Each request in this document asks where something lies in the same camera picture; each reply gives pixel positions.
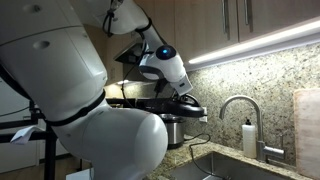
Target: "chrome faucet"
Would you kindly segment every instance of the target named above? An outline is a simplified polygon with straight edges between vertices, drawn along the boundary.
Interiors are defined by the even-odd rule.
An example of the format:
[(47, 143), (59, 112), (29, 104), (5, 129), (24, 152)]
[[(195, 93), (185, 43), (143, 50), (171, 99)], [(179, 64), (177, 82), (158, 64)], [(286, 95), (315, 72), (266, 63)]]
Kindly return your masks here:
[(282, 149), (277, 149), (277, 148), (272, 148), (269, 146), (266, 146), (266, 143), (263, 140), (263, 122), (262, 122), (262, 116), (261, 116), (261, 110), (260, 106), (256, 103), (256, 101), (248, 96), (244, 95), (235, 95), (229, 97), (223, 104), (220, 110), (219, 118), (224, 119), (224, 114), (226, 111), (227, 105), (232, 102), (233, 100), (236, 99), (242, 99), (242, 100), (247, 100), (249, 101), (253, 106), (254, 109), (256, 110), (257, 113), (257, 124), (258, 124), (258, 141), (257, 141), (257, 160), (262, 161), (262, 162), (268, 162), (268, 157), (267, 156), (274, 156), (280, 159), (285, 158), (285, 151), (283, 149), (283, 143), (281, 142), (281, 148)]

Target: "white bottle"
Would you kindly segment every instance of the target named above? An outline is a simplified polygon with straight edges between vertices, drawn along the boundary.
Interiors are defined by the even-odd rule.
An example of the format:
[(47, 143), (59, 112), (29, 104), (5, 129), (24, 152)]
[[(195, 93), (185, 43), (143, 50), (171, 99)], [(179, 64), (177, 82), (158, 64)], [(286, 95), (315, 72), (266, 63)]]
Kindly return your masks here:
[(256, 127), (251, 125), (249, 119), (246, 124), (242, 125), (242, 138), (243, 138), (243, 154), (249, 158), (256, 158)]

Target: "lid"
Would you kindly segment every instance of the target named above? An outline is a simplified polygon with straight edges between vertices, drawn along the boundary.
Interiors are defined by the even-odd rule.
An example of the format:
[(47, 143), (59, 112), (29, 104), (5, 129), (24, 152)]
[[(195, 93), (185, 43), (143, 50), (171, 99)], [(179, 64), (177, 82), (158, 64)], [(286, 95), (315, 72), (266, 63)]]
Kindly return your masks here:
[(250, 120), (247, 118), (246, 125), (251, 125)]

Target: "wooden cabinet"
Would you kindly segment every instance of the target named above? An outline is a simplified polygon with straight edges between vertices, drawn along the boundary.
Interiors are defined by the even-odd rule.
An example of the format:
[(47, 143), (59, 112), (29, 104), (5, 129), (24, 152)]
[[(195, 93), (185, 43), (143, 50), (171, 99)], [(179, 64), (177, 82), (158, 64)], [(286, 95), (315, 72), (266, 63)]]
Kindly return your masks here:
[(320, 15), (319, 0), (238, 0), (239, 41)]
[(236, 0), (176, 0), (175, 41), (184, 62), (238, 42)]
[(151, 19), (154, 18), (155, 1), (156, 0), (134, 0)]
[(319, 0), (175, 0), (184, 62), (320, 15)]
[(175, 47), (174, 0), (154, 0), (154, 6), (154, 27), (169, 45)]

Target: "wall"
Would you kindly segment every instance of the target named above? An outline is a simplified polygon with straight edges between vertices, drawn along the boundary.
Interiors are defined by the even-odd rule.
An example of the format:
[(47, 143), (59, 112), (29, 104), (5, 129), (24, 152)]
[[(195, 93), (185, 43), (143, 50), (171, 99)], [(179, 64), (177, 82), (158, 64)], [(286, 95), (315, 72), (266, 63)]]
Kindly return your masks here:
[(122, 98), (121, 86), (111, 84), (105, 86), (106, 98)]
[[(243, 94), (254, 98), (262, 109), (264, 137), (269, 146), (280, 148), (279, 135), (284, 133), (287, 164), (295, 165), (293, 122), (293, 92), (299, 88), (320, 86), (320, 44), (285, 50), (256, 58), (217, 65), (188, 73), (194, 95), (202, 106), (208, 107), (208, 123), (188, 118), (186, 133), (210, 133), (212, 141), (242, 149), (241, 125), (246, 118), (256, 124), (251, 104), (237, 100), (219, 119), (223, 102), (230, 96)], [(153, 97), (154, 85), (130, 86), (128, 97)], [(168, 97), (167, 87), (162, 95)]]
[[(29, 101), (12, 90), (0, 78), (0, 115), (24, 109), (29, 106)], [(29, 110), (24, 110), (8, 116), (0, 116), (0, 122), (23, 120), (30, 116)], [(15, 133), (19, 128), (1, 129), (0, 134)], [(0, 173), (34, 166), (37, 164), (37, 142), (31, 141), (26, 145), (10, 143), (0, 144)]]

